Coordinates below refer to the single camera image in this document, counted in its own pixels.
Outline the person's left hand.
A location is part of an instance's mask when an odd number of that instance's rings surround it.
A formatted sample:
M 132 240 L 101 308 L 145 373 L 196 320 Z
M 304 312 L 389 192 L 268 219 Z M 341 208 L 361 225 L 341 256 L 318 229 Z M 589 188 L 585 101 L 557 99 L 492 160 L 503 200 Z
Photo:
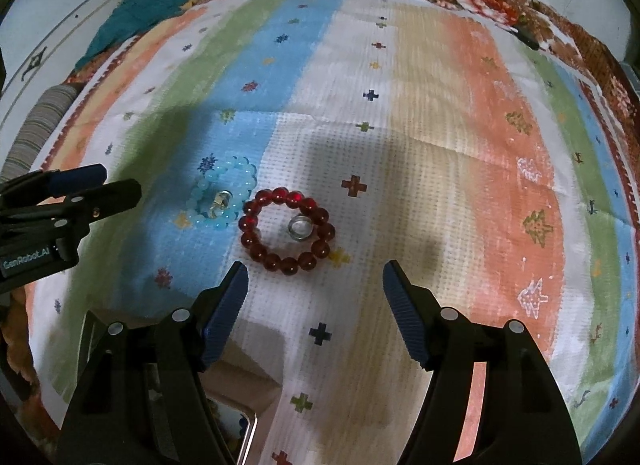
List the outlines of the person's left hand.
M 14 372 L 31 386 L 39 384 L 29 347 L 28 315 L 24 287 L 9 293 L 6 318 L 1 322 L 1 332 L 8 345 L 8 363 Z

